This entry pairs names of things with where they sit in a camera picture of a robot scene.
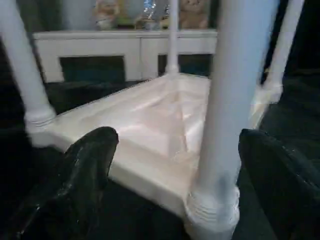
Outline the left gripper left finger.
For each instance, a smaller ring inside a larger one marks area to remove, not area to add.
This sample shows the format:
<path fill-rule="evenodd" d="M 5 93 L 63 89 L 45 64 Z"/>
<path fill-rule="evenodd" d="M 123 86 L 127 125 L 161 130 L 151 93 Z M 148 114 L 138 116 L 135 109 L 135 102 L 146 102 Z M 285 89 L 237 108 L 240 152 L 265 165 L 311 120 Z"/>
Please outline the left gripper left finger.
<path fill-rule="evenodd" d="M 119 143 L 98 127 L 71 144 L 50 175 L 22 199 L 7 221 L 9 240 L 84 240 L 98 213 Z"/>

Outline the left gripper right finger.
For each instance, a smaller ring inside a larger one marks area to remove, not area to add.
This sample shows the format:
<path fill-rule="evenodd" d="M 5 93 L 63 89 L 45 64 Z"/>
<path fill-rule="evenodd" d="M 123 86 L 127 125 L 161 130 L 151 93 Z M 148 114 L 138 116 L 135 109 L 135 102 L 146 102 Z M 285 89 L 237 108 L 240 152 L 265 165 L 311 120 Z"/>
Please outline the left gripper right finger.
<path fill-rule="evenodd" d="M 242 129 L 238 153 L 279 240 L 320 238 L 320 172 L 297 148 L 267 132 Z"/>

